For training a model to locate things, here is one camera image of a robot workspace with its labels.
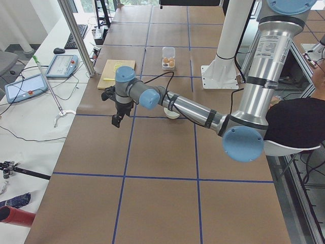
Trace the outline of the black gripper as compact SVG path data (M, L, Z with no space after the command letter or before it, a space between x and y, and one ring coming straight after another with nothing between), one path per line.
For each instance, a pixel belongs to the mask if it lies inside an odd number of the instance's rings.
M125 115L130 116L131 110L134 107L134 102L128 102L128 103L119 103L115 102L115 107L117 110L117 114L112 116L111 123L115 127L120 127L120 122L124 119Z

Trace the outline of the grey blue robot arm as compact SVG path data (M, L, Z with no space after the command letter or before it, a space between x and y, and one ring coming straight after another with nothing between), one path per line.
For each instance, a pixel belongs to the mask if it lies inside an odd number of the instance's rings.
M165 87L146 85L135 77L131 67L122 66L115 74L112 100L117 113L112 116L112 124L118 127L134 103L147 109L161 105L214 130L222 137L225 153L236 161L251 162L262 153L276 157L299 153L299 148L264 140L266 113L293 38L303 30L313 5L314 1L263 1L260 38L238 110L221 114Z

